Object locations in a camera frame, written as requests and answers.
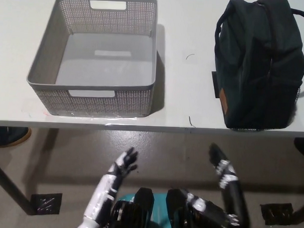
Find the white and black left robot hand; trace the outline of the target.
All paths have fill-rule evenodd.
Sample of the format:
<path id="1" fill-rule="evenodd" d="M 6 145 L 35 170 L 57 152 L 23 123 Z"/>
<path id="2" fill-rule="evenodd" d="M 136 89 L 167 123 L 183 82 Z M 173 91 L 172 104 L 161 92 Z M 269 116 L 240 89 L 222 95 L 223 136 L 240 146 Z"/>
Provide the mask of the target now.
<path id="1" fill-rule="evenodd" d="M 119 188 L 124 178 L 137 169 L 135 163 L 138 151 L 133 147 L 124 151 L 110 166 L 106 174 L 102 176 L 92 198 L 84 212 L 83 219 L 97 223 L 99 227 L 106 226 L 111 208 L 116 200 Z"/>

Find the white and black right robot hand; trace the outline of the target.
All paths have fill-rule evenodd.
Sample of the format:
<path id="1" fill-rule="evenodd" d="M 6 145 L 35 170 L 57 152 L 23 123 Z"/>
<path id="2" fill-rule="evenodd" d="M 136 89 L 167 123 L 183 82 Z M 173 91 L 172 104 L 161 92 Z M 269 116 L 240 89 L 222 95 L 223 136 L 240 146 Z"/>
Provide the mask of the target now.
<path id="1" fill-rule="evenodd" d="M 188 206 L 226 228 L 251 228 L 246 200 L 236 171 L 225 153 L 215 143 L 209 146 L 209 160 L 219 180 L 224 209 L 209 200 L 182 190 Z"/>

